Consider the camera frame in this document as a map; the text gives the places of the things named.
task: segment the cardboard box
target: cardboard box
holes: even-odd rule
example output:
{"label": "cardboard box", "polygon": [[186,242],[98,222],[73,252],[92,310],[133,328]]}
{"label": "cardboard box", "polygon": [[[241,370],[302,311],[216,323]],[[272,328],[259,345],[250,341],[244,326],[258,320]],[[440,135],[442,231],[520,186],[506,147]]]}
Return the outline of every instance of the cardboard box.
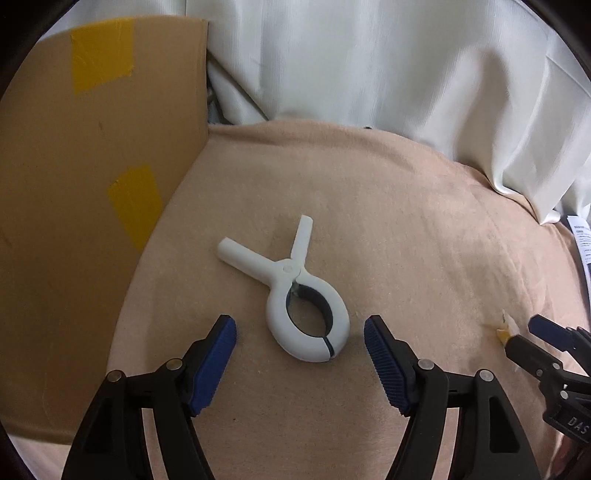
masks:
{"label": "cardboard box", "polygon": [[0,100],[0,418],[69,442],[163,207],[207,141],[206,22],[38,43]]}

